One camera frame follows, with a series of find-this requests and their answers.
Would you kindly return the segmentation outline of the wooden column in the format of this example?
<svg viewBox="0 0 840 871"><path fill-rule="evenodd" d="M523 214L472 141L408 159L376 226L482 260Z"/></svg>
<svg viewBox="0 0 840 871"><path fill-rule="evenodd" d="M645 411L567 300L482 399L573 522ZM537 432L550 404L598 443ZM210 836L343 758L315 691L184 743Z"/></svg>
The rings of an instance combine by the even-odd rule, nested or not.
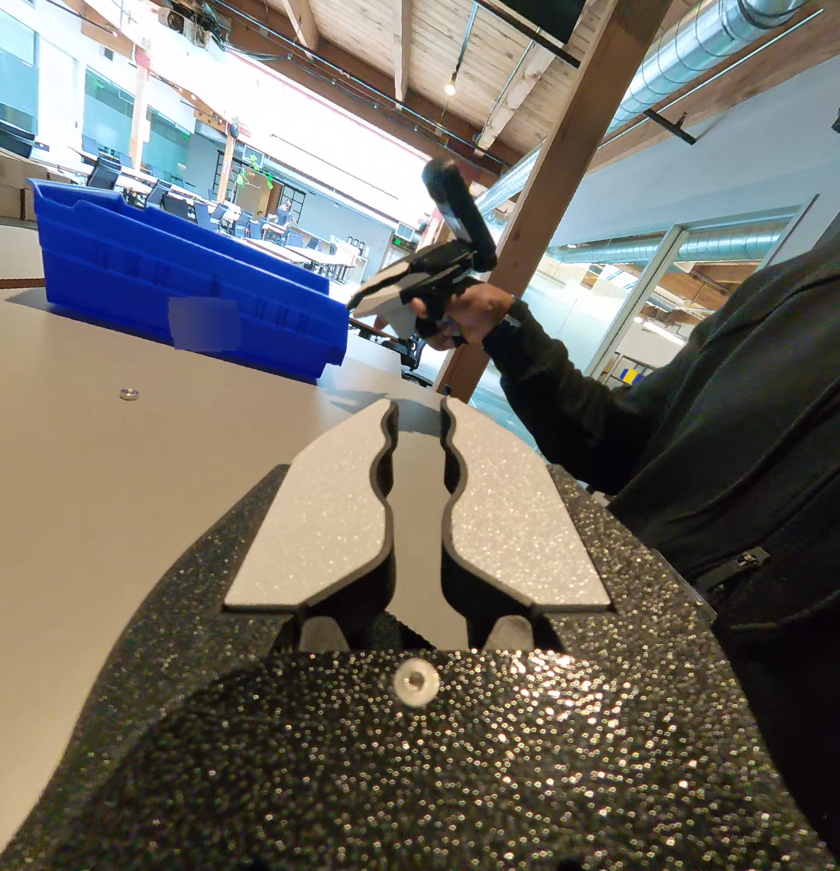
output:
<svg viewBox="0 0 840 871"><path fill-rule="evenodd" d="M522 297L653 43L670 1L610 2L560 117L545 139L498 246L487 282ZM451 353L436 388L468 401L488 364L480 344Z"/></svg>

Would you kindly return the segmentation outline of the hanging ceiling lamp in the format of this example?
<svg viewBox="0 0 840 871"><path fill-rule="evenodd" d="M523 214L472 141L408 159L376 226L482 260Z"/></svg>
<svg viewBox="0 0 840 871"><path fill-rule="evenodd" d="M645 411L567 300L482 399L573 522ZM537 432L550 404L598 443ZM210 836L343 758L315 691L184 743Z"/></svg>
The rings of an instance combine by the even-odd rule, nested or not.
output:
<svg viewBox="0 0 840 871"><path fill-rule="evenodd" d="M458 74L459 74L459 71L460 71L462 64L464 62L464 58L465 58L465 55L466 55L466 52L467 52L467 49L469 46L469 39L471 37L471 33L472 33L472 30L473 30L473 27L474 27L474 24L476 22L476 18L478 15L478 10L479 10L479 4L477 2L472 2L471 7L470 7L470 11L469 11L469 16L467 19L467 24L466 24L465 31L464 31L463 41L461 43L461 46L460 46L460 49L458 52L458 58L457 58L456 63L454 65L454 69L450 74L449 80L447 81L446 85L444 86L444 91L448 97L452 97L456 94Z"/></svg>

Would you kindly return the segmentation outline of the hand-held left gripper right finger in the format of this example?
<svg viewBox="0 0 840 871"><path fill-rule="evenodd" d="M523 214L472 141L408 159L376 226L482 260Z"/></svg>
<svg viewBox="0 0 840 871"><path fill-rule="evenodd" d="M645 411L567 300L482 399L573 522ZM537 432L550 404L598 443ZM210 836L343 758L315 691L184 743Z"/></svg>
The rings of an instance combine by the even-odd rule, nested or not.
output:
<svg viewBox="0 0 840 871"><path fill-rule="evenodd" d="M441 588L469 646L535 644L546 617L605 613L610 596L544 460L461 401L441 403Z"/></svg>

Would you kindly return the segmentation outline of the silver ventilation duct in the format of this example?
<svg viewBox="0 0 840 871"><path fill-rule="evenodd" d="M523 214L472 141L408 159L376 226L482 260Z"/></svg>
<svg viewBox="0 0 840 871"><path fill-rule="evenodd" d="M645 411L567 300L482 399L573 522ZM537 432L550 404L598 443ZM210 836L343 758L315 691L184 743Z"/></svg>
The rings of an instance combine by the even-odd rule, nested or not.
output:
<svg viewBox="0 0 840 871"><path fill-rule="evenodd" d="M611 134L766 32L787 24L800 1L703 1L651 45L606 131Z"/></svg>
<svg viewBox="0 0 840 871"><path fill-rule="evenodd" d="M793 215L687 229L675 256L677 262L760 261L774 249ZM564 264L648 264L664 234L554 245L546 255Z"/></svg>

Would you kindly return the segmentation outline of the large black screen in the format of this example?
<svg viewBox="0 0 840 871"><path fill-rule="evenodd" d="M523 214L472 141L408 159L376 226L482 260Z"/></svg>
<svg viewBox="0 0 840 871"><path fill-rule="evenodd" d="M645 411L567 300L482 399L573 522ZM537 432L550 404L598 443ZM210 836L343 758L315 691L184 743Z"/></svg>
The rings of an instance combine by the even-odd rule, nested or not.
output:
<svg viewBox="0 0 840 871"><path fill-rule="evenodd" d="M566 46L585 1L477 1L477 4L570 67L580 67L580 61Z"/></svg>

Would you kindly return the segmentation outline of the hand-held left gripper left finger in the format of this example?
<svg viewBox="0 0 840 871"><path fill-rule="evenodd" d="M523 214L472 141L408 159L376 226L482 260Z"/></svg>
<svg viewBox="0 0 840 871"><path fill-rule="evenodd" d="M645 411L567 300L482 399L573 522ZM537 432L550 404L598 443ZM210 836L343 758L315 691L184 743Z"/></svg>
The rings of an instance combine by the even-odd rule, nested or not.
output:
<svg viewBox="0 0 840 871"><path fill-rule="evenodd" d="M298 650L351 650L396 587L388 495L399 409L381 399L293 463L223 601L229 615L285 617Z"/></svg>

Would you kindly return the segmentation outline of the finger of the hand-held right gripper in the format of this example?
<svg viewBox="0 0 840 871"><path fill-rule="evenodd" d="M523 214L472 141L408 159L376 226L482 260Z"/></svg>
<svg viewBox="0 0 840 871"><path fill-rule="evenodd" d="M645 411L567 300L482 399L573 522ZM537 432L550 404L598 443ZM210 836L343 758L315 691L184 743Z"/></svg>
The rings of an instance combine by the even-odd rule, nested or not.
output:
<svg viewBox="0 0 840 871"><path fill-rule="evenodd" d="M372 294L372 314L391 327L397 336L417 333L416 314L399 288L380 289Z"/></svg>
<svg viewBox="0 0 840 871"><path fill-rule="evenodd" d="M412 270L405 263L394 263L354 292L347 302L351 313L385 313L404 305L401 293L422 280L422 272Z"/></svg>

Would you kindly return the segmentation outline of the person's right forearm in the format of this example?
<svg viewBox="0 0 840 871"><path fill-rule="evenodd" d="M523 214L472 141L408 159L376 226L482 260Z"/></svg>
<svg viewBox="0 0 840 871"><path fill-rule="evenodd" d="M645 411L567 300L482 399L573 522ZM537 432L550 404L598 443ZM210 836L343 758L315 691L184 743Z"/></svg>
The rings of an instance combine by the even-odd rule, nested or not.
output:
<svg viewBox="0 0 840 871"><path fill-rule="evenodd" d="M640 466L661 417L665 380L611 388L584 376L567 348L513 299L483 339L512 410L548 462L607 495L622 491Z"/></svg>

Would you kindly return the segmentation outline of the ceiling mounted equipment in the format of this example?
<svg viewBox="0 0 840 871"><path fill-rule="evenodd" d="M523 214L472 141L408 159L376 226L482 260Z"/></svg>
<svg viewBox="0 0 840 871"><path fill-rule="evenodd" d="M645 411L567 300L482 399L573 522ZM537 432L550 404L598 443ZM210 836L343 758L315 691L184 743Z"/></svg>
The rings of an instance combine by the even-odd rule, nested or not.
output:
<svg viewBox="0 0 840 871"><path fill-rule="evenodd" d="M180 34L194 47L225 50L228 46L229 24L207 2L169 1L158 9L157 16L162 26Z"/></svg>

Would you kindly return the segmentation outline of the rows of long tables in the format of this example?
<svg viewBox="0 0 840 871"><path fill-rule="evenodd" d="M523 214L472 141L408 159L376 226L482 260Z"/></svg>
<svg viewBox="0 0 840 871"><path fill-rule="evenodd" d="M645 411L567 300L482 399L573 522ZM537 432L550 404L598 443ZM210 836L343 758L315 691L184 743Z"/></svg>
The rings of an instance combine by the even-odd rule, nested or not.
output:
<svg viewBox="0 0 840 871"><path fill-rule="evenodd" d="M33 158L23 158L15 152L8 151L6 148L0 147L0 156L7 159L25 160L28 164L44 168L44 176L46 180L50 180L52 176L56 180L67 178L71 184L77 184L77 178L87 180L91 175L93 168L73 169L61 166L52 165L45 161L41 162ZM153 180L144 174L133 173L132 171L122 171L118 177L116 188L118 191L132 191L136 194L148 194L153 190L153 185L149 182ZM369 258L363 256L363 250L356 249L346 243L331 243L324 244L323 249L310 249L299 245L276 245L271 240L261 240L247 232L247 238L244 239L248 244L268 252L272 256L283 260L287 263L292 263L300 267L321 267L322 269L330 269L333 274L338 272L347 273L350 269L355 270L354 280L361 280L366 274L369 264ZM328 254L328 247L335 247L334 254ZM30 255L27 259L23 259L20 263L22 267L33 267L38 274L32 277L0 277L0 290L4 289L33 289L44 288L44 267L42 266L40 255Z"/></svg>

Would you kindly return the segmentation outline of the blue plastic bin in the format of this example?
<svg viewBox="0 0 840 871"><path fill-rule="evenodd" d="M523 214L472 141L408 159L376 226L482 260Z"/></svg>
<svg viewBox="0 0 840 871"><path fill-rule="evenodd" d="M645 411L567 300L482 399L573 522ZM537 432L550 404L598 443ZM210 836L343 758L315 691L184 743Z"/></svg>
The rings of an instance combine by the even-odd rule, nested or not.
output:
<svg viewBox="0 0 840 871"><path fill-rule="evenodd" d="M61 254L101 268L125 254L214 277L238 279L241 267L329 296L327 279L271 254L157 208L128 205L116 192L30 180L43 254Z"/></svg>
<svg viewBox="0 0 840 871"><path fill-rule="evenodd" d="M284 279L241 267L238 279L214 277L125 254L101 268L71 256L42 252L47 299L110 324L169 338L170 299L222 300L239 323L238 346L221 355L305 380L327 365L339 366L347 350L345 306Z"/></svg>

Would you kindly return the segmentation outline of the person's right hand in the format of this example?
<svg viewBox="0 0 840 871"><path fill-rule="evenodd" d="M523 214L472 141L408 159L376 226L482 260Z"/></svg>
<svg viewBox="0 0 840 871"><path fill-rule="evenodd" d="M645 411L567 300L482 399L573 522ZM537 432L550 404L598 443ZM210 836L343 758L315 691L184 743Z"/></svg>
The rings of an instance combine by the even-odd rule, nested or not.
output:
<svg viewBox="0 0 840 871"><path fill-rule="evenodd" d="M458 345L455 339L458 335L469 344L482 343L515 302L512 294L481 282L469 286L461 294L452 295L444 307L443 318L436 321L423 299L412 299L410 308L418 319L432 321L435 325L427 344L437 351L449 351Z"/></svg>

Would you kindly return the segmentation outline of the person's dark jacket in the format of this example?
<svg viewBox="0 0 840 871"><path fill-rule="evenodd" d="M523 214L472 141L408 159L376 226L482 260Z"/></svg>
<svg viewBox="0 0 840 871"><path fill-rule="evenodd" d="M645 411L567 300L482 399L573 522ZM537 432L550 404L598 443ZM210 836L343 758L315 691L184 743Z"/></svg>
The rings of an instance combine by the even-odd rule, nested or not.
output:
<svg viewBox="0 0 840 871"><path fill-rule="evenodd" d="M715 609L786 785L840 862L840 239L754 275L629 388L576 476Z"/></svg>

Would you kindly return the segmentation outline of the brown cardboard box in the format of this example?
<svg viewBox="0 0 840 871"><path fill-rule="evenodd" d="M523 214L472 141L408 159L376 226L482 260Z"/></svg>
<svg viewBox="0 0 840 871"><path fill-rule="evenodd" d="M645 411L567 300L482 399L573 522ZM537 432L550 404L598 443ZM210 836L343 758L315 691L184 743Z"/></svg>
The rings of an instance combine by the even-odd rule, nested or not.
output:
<svg viewBox="0 0 840 871"><path fill-rule="evenodd" d="M29 159L0 151L0 217L35 220L30 178L38 178L39 168Z"/></svg>

